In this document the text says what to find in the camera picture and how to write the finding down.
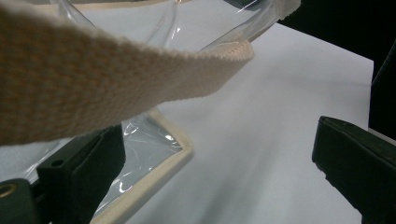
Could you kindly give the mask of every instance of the bolt hole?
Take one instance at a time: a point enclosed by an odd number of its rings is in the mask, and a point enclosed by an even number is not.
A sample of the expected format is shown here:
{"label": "bolt hole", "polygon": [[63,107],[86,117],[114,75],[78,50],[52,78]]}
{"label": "bolt hole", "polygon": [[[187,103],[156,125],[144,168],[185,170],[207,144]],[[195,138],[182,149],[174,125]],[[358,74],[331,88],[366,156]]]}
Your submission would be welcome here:
{"label": "bolt hole", "polygon": [[0,198],[7,197],[12,192],[14,192],[15,189],[17,189],[16,184],[7,184],[7,185],[0,186]]}
{"label": "bolt hole", "polygon": [[64,164],[63,161],[55,161],[55,162],[53,162],[51,165],[52,165],[52,166],[60,166],[60,165],[62,165],[62,164]]}

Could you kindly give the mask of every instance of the woven fabric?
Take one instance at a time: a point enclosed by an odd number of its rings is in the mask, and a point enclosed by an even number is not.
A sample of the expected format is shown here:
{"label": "woven fabric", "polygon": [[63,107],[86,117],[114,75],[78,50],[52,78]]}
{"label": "woven fabric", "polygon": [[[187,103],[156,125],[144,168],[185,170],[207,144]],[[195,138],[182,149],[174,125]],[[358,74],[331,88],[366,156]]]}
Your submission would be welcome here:
{"label": "woven fabric", "polygon": [[75,136],[208,95],[252,56],[248,42],[153,48],[0,1],[0,145]]}

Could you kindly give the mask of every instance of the white table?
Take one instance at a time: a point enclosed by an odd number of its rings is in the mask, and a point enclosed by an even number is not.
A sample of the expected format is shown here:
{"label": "white table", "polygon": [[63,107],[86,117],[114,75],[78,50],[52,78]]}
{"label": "white table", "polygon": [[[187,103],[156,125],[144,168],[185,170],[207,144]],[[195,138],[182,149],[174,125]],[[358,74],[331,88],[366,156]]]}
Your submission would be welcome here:
{"label": "white table", "polygon": [[276,24],[220,91],[160,105],[194,157],[128,223],[358,224],[311,161],[319,116],[368,126],[373,62]]}

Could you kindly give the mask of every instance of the beige fabric strap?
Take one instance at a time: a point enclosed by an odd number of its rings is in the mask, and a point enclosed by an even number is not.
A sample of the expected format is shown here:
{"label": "beige fabric strap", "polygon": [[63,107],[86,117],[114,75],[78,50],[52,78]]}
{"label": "beige fabric strap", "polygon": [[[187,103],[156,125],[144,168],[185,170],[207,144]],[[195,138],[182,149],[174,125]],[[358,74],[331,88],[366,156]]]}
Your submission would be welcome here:
{"label": "beige fabric strap", "polygon": [[0,0],[0,145],[87,133],[208,95],[252,56],[248,42],[152,48]]}

